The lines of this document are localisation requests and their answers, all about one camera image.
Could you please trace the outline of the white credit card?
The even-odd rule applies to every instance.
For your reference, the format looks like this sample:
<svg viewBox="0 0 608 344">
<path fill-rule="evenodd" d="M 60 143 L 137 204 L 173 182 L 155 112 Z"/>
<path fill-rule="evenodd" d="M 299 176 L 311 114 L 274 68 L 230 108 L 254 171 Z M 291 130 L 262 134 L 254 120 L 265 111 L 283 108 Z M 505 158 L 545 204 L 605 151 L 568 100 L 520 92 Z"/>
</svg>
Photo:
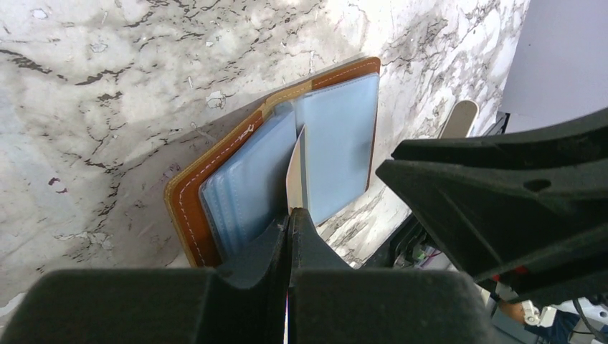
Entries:
<svg viewBox="0 0 608 344">
<path fill-rule="evenodd" d="M 303 125 L 298 133 L 285 179 L 289 214 L 296 208 L 308 208 L 308 172 L 305 139 L 306 127 Z"/>
</svg>

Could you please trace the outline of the brown leather card holder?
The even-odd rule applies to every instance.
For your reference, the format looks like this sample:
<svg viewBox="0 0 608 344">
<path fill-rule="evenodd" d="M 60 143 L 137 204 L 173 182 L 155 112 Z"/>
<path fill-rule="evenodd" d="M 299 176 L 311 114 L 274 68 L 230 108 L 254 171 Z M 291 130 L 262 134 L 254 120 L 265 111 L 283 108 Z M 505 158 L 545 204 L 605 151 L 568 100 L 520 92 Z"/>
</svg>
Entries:
<svg viewBox="0 0 608 344">
<path fill-rule="evenodd" d="M 359 58 L 262 97 L 257 108 L 248 111 L 247 117 L 232 131 L 168 181 L 163 199 L 192 267 L 216 267 L 222 263 L 199 199 L 200 185 L 267 121 L 274 106 L 310 91 L 322 90 L 371 73 L 378 74 L 380 69 L 381 60 L 378 57 Z"/>
</svg>

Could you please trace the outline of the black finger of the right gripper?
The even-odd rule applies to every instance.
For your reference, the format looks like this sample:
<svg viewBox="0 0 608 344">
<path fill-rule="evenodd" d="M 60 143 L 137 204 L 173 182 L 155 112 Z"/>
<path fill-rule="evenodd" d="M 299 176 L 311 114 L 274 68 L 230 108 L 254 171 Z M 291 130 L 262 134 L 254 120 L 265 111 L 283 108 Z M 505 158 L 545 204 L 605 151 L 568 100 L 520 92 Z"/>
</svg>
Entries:
<svg viewBox="0 0 608 344">
<path fill-rule="evenodd" d="M 607 292 L 607 111 L 476 138 L 404 140 L 376 175 L 459 270 L 504 299 Z"/>
</svg>

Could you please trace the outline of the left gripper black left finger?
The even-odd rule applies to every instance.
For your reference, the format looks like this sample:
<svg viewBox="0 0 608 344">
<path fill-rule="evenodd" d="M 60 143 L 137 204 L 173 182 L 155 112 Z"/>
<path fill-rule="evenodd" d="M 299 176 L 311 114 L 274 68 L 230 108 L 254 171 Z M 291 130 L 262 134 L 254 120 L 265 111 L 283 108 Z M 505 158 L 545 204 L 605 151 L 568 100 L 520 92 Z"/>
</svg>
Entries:
<svg viewBox="0 0 608 344">
<path fill-rule="evenodd" d="M 215 268 L 64 269 L 25 295 L 3 343 L 280 343 L 288 217 Z"/>
</svg>

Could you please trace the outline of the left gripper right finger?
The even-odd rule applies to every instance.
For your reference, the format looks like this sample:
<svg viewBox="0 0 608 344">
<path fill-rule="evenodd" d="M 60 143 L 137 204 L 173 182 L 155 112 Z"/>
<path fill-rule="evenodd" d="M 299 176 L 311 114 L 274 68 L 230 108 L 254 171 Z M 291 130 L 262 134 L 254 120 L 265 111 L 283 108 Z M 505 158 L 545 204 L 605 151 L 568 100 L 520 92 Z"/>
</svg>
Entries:
<svg viewBox="0 0 608 344">
<path fill-rule="evenodd" d="M 497 343 L 480 291 L 466 274 L 354 269 L 293 209 L 290 343 Z"/>
</svg>

